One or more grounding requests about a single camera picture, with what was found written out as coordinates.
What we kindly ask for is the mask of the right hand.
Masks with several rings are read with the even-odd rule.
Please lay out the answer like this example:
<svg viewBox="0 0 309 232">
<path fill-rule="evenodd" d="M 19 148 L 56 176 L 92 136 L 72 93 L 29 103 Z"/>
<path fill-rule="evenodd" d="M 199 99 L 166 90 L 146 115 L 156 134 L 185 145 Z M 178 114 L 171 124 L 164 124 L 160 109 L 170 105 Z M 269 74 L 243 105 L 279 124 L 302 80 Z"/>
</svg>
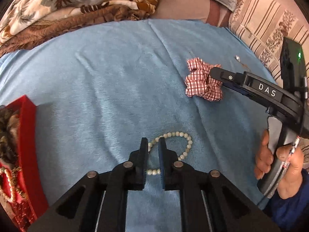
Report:
<svg viewBox="0 0 309 232">
<path fill-rule="evenodd" d="M 273 154 L 268 149 L 269 133 L 264 130 L 261 136 L 261 143 L 259 150 L 255 157 L 255 178 L 260 180 L 266 173 L 269 173 L 271 165 L 273 164 Z M 289 156 L 291 150 L 290 145 L 286 145 L 277 149 L 277 157 L 281 161 L 288 161 L 290 163 L 285 176 L 279 182 L 277 192 L 282 199 L 293 197 L 299 191 L 302 182 L 302 168 L 304 162 L 304 154 L 301 148 L 296 148 L 294 154 Z"/>
</svg>

